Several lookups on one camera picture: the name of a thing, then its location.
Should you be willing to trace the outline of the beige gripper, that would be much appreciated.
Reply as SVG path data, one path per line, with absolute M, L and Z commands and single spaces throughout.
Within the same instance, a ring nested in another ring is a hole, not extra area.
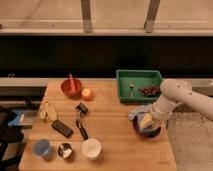
M 150 111 L 146 113 L 142 120 L 138 121 L 140 128 L 146 128 L 150 125 L 159 127 L 161 124 L 171 117 L 170 111 L 161 110 L 159 107 L 151 106 Z

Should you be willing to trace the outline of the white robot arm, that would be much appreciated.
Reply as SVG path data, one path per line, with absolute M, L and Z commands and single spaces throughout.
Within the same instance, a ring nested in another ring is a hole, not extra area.
M 161 95 L 150 105 L 143 119 L 138 123 L 139 130 L 148 127 L 156 130 L 163 121 L 168 120 L 173 110 L 184 103 L 204 117 L 213 121 L 213 98 L 194 92 L 191 83 L 177 79 L 165 79 L 160 85 Z

